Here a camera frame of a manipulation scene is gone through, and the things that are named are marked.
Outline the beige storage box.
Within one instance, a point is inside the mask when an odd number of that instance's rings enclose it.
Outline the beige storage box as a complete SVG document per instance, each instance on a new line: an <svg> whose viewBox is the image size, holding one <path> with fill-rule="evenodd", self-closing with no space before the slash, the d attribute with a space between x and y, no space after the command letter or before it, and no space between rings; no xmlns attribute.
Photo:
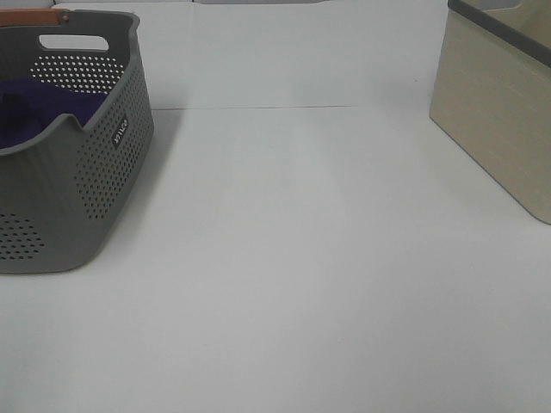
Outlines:
<svg viewBox="0 0 551 413"><path fill-rule="evenodd" d="M450 1L430 118L550 221L550 3Z"/></svg>

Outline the purple towel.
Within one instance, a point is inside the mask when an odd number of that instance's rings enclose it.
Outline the purple towel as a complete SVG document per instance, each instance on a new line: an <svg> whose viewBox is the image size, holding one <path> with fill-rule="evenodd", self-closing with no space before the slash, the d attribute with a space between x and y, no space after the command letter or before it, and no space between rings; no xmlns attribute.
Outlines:
<svg viewBox="0 0 551 413"><path fill-rule="evenodd" d="M62 114L85 126L105 98L103 93L76 92L28 78L2 81L1 147L34 138Z"/></svg>

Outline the grey perforated plastic basket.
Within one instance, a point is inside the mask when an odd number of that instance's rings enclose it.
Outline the grey perforated plastic basket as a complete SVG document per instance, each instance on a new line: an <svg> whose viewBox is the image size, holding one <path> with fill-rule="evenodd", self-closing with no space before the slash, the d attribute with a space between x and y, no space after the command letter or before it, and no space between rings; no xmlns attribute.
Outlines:
<svg viewBox="0 0 551 413"><path fill-rule="evenodd" d="M33 79L106 98L81 126L62 114L42 133L1 147L1 270L74 269L104 244L154 132L139 18L68 10L57 26L1 28L1 82Z"/></svg>

